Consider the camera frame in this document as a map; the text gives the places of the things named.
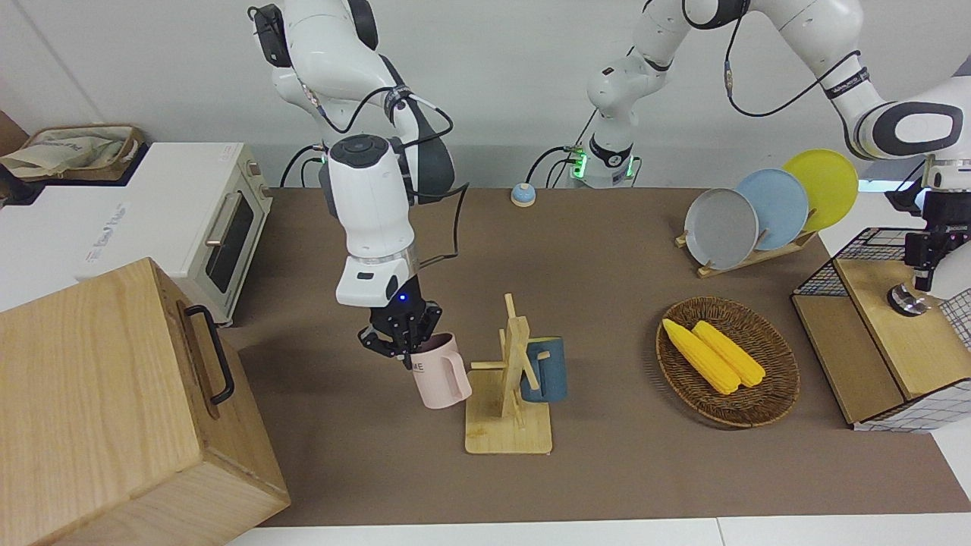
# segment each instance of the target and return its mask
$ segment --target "oven door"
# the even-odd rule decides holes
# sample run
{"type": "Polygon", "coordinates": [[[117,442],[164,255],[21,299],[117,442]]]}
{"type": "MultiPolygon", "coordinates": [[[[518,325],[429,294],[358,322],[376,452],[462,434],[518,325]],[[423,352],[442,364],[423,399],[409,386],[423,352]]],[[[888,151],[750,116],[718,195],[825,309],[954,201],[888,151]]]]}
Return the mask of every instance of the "oven door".
{"type": "Polygon", "coordinates": [[[223,198],[216,221],[204,241],[208,251],[196,277],[212,300],[220,302],[227,321],[265,220],[252,189],[238,173],[237,178],[237,183],[229,186],[230,191],[223,198]]]}

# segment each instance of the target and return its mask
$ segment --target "basket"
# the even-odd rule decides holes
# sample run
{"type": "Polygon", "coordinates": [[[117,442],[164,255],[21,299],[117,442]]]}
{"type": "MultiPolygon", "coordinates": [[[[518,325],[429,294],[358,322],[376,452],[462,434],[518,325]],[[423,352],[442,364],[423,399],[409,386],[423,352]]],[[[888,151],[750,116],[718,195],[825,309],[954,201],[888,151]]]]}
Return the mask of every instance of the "basket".
{"type": "Polygon", "coordinates": [[[761,427],[784,417],[799,397],[799,368],[792,349],[774,326],[748,307],[718,297],[694,297],[664,314],[686,328],[704,320],[732,339],[765,368],[754,387],[720,394],[675,348],[663,325],[655,348],[664,378],[678,397],[704,417],[732,427],[761,427]]]}
{"type": "Polygon", "coordinates": [[[82,125],[66,127],[49,127],[34,133],[30,140],[21,146],[27,148],[37,142],[43,142],[54,138],[70,138],[88,136],[92,133],[97,135],[109,135],[117,140],[124,140],[121,149],[112,160],[102,167],[73,167],[56,177],[36,176],[23,177],[24,182],[60,182],[63,185],[81,184],[84,182],[104,183],[111,185],[117,183],[122,186],[122,177],[126,174],[128,167],[140,160],[140,156],[145,152],[145,135],[138,127],[132,125],[82,125]]]}

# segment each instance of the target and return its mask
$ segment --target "mug handle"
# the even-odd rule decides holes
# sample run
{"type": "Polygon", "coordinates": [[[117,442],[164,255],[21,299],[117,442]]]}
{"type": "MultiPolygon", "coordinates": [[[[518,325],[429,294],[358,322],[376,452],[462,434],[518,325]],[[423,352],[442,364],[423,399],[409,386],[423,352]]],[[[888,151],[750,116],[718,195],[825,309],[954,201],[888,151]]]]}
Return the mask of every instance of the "mug handle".
{"type": "Polygon", "coordinates": [[[445,358],[452,363],[452,376],[450,378],[452,394],[458,396],[459,400],[468,398],[472,394],[472,386],[469,385],[469,380],[465,375],[465,364],[462,362],[462,357],[457,354],[446,354],[445,358]],[[464,378],[465,381],[459,383],[459,377],[464,378]]]}

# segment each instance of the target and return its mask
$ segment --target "oven window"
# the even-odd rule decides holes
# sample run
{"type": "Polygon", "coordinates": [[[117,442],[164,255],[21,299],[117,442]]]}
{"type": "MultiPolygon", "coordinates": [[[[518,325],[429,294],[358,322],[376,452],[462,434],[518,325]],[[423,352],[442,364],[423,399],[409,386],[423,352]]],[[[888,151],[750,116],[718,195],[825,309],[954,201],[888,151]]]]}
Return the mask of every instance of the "oven window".
{"type": "Polygon", "coordinates": [[[229,223],[229,230],[226,232],[222,246],[215,247],[209,254],[209,262],[206,263],[206,275],[212,279],[213,284],[222,293],[226,293],[229,289],[229,281],[233,278],[236,263],[239,262],[243,246],[246,245],[247,235],[250,234],[252,219],[252,207],[244,196],[240,199],[236,215],[229,223]]]}

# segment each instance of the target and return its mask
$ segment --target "brown table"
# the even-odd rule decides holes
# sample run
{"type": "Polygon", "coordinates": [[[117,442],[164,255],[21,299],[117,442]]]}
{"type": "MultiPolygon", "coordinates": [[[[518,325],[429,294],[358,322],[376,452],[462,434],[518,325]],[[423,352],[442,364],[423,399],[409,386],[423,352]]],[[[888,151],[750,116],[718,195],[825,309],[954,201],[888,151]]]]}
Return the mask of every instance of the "brown table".
{"type": "MultiPolygon", "coordinates": [[[[498,359],[502,295],[536,335],[565,339],[569,397],[549,456],[470,456],[462,405],[421,405],[401,364],[360,348],[363,309],[334,288],[344,232],[319,190],[278,191],[225,338],[240,350],[293,505],[270,526],[960,512],[968,498],[929,435],[847,429],[789,294],[827,256],[819,241],[699,280],[672,244],[686,189],[473,189],[461,257],[421,272],[466,360],[498,359]],[[799,362],[795,408],[726,431],[658,381],[663,311],[695,295],[740,301],[799,362]]],[[[412,211],[421,253],[451,248],[453,203],[412,211]]]]}

